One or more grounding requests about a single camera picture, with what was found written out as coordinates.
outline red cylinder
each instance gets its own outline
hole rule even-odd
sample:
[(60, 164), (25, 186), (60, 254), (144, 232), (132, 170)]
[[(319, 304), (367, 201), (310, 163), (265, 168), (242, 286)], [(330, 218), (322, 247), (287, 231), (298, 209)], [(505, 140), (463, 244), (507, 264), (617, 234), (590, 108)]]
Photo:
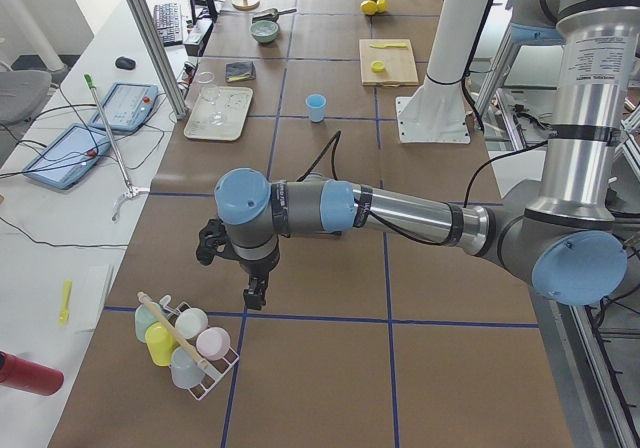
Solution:
[(0, 351), (0, 385), (37, 395), (52, 395), (60, 389), (61, 371)]

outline computer mouse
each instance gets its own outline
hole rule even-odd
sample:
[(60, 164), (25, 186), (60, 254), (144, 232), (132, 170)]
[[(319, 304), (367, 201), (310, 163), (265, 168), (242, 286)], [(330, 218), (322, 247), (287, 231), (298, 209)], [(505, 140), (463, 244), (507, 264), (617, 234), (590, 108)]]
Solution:
[(116, 60), (116, 68), (122, 70), (133, 70), (136, 67), (136, 61), (126, 56), (121, 56)]

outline yellow ring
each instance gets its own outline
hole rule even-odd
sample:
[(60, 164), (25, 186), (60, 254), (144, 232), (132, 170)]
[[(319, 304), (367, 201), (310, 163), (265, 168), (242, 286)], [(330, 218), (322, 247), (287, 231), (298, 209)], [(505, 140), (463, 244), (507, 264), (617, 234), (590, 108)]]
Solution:
[(374, 73), (382, 73), (384, 71), (384, 63), (380, 60), (371, 62), (371, 71)]

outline cutting board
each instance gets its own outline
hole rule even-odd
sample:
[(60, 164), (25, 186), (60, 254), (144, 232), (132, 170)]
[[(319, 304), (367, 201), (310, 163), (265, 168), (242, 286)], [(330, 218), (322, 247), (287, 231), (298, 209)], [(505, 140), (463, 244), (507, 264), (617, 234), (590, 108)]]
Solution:
[[(383, 45), (386, 43), (406, 43), (406, 48), (373, 48), (371, 45)], [(385, 70), (374, 73), (371, 63), (382, 61)], [(371, 85), (417, 85), (418, 72), (416, 61), (413, 58), (413, 48), (410, 40), (401, 39), (377, 39), (360, 40), (360, 73), (362, 84)]]

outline chair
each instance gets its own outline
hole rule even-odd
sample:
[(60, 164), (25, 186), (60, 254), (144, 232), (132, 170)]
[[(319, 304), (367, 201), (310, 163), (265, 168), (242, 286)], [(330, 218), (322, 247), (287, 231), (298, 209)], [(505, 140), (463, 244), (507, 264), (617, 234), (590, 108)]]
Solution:
[(10, 125), (27, 120), (41, 108), (49, 93), (51, 74), (46, 71), (13, 71), (0, 61), (0, 123)]

